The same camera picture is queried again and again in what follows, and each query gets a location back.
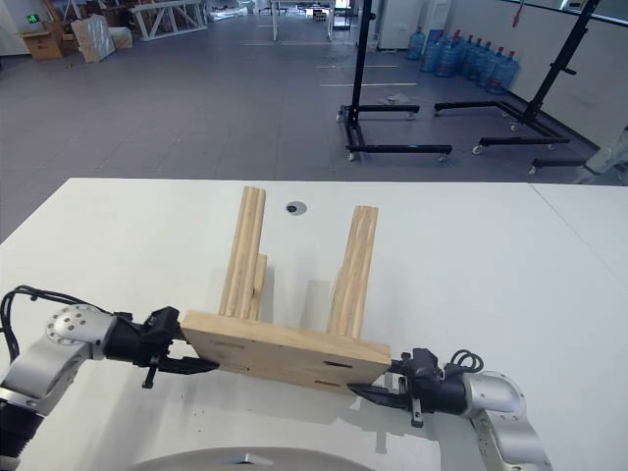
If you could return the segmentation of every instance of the wooden board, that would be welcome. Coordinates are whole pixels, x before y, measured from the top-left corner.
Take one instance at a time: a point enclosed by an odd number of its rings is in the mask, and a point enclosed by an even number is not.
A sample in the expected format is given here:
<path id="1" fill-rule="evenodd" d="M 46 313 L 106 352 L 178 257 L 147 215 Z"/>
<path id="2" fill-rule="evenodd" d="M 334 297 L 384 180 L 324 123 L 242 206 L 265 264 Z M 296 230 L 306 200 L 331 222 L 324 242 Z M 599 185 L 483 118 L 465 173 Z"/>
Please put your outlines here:
<path id="1" fill-rule="evenodd" d="M 182 329 L 199 357 L 220 369 L 333 393 L 371 384 L 391 365 L 387 345 L 190 311 Z"/>

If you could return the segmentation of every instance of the upside-down wooden stool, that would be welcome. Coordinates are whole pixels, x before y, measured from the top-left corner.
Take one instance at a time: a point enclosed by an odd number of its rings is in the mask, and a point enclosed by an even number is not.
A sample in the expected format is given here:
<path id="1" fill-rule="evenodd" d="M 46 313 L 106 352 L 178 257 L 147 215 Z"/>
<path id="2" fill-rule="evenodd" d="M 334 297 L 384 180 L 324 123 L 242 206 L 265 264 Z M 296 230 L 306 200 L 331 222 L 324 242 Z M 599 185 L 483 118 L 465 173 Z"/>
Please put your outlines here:
<path id="1" fill-rule="evenodd" d="M 220 369 L 308 388 L 351 393 L 391 365 L 387 345 L 361 340 L 377 208 L 353 213 L 326 333 L 257 321 L 266 256 L 259 254 L 266 192 L 246 187 L 218 315 L 190 311 L 182 329 L 199 357 Z"/>

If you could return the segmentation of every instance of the floor marking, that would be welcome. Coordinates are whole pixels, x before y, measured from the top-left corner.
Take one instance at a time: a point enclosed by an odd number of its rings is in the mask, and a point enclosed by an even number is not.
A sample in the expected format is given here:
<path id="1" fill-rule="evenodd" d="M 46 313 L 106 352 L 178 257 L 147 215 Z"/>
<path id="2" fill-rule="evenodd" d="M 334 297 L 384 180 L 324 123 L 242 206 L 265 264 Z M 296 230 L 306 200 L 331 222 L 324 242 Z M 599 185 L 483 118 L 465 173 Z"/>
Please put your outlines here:
<path id="1" fill-rule="evenodd" d="M 414 86 L 418 83 L 362 83 L 362 86 Z M 353 86 L 353 83 L 321 83 L 321 86 Z"/>
<path id="2" fill-rule="evenodd" d="M 364 66 L 371 69 L 396 69 L 399 66 Z M 315 66 L 315 69 L 355 69 L 355 66 Z"/>

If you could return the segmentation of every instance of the white wall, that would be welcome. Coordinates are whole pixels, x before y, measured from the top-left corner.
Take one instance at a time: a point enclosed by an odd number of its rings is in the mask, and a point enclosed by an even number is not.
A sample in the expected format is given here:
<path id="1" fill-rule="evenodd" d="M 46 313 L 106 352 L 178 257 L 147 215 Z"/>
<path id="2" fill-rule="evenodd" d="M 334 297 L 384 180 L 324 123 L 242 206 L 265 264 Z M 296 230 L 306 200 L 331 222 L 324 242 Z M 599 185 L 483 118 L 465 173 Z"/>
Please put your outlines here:
<path id="1" fill-rule="evenodd" d="M 31 25 L 26 20 L 33 13 L 43 22 L 50 20 L 41 0 L 0 0 L 0 55 L 28 54 L 18 33 L 43 29 L 41 23 Z"/>
<path id="2" fill-rule="evenodd" d="M 498 0 L 455 0 L 450 28 L 479 35 L 494 45 L 516 51 L 521 72 L 512 91 L 531 100 L 545 78 L 576 17 L 526 7 L 512 27 L 517 4 Z M 543 111 L 603 146 L 628 126 L 628 27 L 595 20 L 570 68 L 549 92 Z"/>

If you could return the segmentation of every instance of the black cable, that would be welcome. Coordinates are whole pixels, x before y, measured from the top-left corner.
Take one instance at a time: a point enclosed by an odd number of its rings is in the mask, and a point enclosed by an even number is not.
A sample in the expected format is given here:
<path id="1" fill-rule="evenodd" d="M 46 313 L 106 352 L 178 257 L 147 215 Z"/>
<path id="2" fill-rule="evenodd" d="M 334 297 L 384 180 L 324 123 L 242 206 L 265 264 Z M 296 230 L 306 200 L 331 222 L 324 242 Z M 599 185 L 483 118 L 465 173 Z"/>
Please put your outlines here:
<path id="1" fill-rule="evenodd" d="M 471 360 L 471 365 L 465 365 L 466 360 Z M 484 369 L 482 357 L 465 348 L 457 350 L 445 365 L 445 376 L 451 377 L 462 373 L 479 373 Z"/>
<path id="2" fill-rule="evenodd" d="M 83 301 L 82 299 L 78 299 L 77 297 L 70 296 L 68 294 L 32 288 L 26 285 L 18 286 L 12 291 L 7 292 L 2 298 L 2 302 L 0 303 L 0 324 L 2 326 L 0 328 L 0 333 L 4 334 L 7 348 L 9 349 L 9 359 L 11 363 L 13 363 L 15 359 L 20 355 L 20 345 L 18 343 L 18 339 L 13 333 L 13 328 L 11 326 L 11 308 L 13 306 L 13 300 L 16 294 L 28 295 L 31 301 L 36 301 L 37 299 L 45 299 L 47 301 L 59 302 L 61 304 L 87 304 L 95 307 L 102 312 L 107 312 L 90 302 Z"/>

